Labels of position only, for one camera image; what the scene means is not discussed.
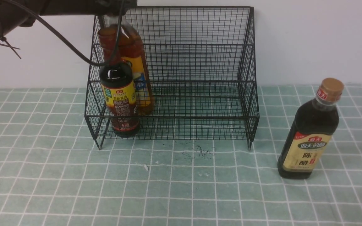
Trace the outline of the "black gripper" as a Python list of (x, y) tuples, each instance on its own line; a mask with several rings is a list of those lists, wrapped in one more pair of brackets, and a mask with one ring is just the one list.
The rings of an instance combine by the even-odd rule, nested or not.
[(98, 5), (95, 15), (125, 15), (137, 7), (137, 0), (95, 0), (95, 3)]

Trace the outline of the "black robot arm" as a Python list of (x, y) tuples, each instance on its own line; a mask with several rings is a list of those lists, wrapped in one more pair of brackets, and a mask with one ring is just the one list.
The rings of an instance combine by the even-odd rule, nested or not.
[(39, 16), (119, 15), (137, 6), (136, 0), (0, 0), (0, 40), (16, 27), (31, 27), (36, 21), (21, 9), (26, 7)]

